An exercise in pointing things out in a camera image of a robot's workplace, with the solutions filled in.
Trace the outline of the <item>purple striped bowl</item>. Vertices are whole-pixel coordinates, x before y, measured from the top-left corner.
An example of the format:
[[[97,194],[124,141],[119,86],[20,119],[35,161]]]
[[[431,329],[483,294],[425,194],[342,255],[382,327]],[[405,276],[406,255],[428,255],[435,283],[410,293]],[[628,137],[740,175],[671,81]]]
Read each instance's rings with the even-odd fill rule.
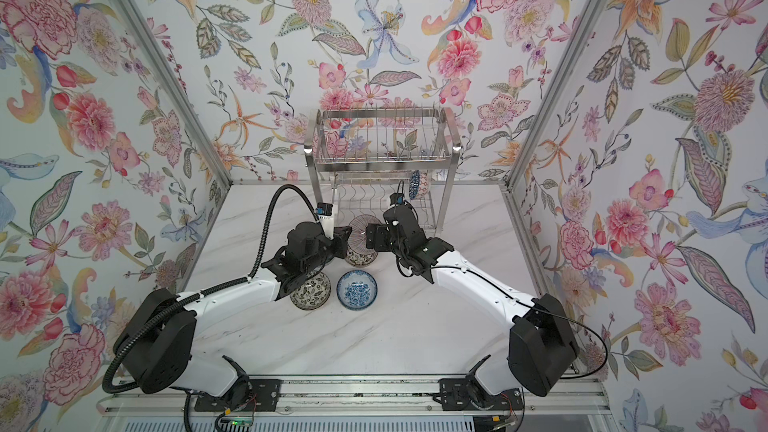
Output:
[[[370,255],[375,252],[367,246],[366,231],[369,225],[380,225],[381,221],[374,215],[359,214],[351,221],[349,226],[352,228],[348,245],[349,248],[360,255]]]

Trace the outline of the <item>blue triangle pattern bowl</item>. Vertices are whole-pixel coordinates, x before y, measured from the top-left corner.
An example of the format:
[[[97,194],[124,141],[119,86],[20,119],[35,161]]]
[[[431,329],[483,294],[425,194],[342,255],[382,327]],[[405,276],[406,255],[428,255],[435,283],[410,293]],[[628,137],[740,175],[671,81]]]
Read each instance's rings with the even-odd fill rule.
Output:
[[[423,199],[430,189],[430,176],[426,171],[414,170],[408,182],[408,199],[410,201]]]

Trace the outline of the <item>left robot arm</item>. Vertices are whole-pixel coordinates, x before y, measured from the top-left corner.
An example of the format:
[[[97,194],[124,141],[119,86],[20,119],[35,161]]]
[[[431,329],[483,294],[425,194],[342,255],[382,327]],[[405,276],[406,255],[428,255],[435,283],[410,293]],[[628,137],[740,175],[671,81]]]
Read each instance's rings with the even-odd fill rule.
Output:
[[[198,350],[200,334],[249,308],[290,296],[332,260],[346,257],[351,234],[349,226],[302,222],[264,263],[263,276],[240,277],[192,293],[150,293],[115,341],[103,391],[153,394],[173,388],[212,397],[244,394],[249,383],[245,370],[227,355]]]

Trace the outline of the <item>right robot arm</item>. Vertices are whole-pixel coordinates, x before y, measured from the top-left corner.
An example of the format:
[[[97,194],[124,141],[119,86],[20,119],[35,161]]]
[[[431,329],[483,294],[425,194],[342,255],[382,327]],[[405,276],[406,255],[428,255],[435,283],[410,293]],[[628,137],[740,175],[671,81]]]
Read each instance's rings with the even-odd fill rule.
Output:
[[[475,394],[521,389],[545,397],[565,378],[579,346],[556,297],[534,297],[477,268],[453,245],[427,236],[408,205],[390,207],[383,218],[382,224],[366,227],[367,248],[393,253],[401,270],[453,292],[508,330],[506,355],[489,355],[468,373]]]

